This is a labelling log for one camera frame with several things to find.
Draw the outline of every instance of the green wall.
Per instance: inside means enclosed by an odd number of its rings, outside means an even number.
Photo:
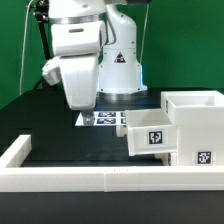
[[[0,1],[0,108],[19,96],[19,76],[27,1]],[[145,6],[120,10],[138,24],[140,55]],[[143,58],[149,87],[224,88],[224,1],[153,0]],[[24,74],[24,91],[41,76],[44,64],[38,27],[32,14]]]

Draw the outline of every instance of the open white box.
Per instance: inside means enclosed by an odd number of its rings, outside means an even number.
[[[222,94],[163,92],[161,109],[125,113],[130,156],[157,154],[164,160],[168,152],[171,165],[224,165]]]

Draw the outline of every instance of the warning label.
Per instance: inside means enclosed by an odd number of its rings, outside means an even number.
[[[116,112],[99,112],[99,117],[116,117]]]
[[[116,118],[97,119],[97,124],[116,124]]]
[[[117,58],[115,59],[114,63],[126,63],[124,56],[122,55],[122,53],[120,52],[117,56]]]

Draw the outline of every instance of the black surface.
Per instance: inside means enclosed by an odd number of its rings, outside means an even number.
[[[96,111],[123,111],[159,107],[159,90],[125,102],[97,100]],[[127,139],[115,126],[75,127],[79,111],[72,112],[63,91],[29,91],[0,111],[0,151],[20,134],[31,134],[32,152],[23,166],[144,166],[161,165],[153,156],[129,157]]]
[[[127,0],[128,4],[147,4],[150,3],[152,0]]]
[[[223,224],[223,192],[0,193],[2,224]]]

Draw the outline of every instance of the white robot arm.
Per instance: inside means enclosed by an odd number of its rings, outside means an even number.
[[[102,19],[108,4],[147,3],[150,0],[50,0],[49,19],[54,58],[43,68],[50,85],[62,80],[69,107],[80,110],[84,125],[94,122],[98,56],[107,42]]]

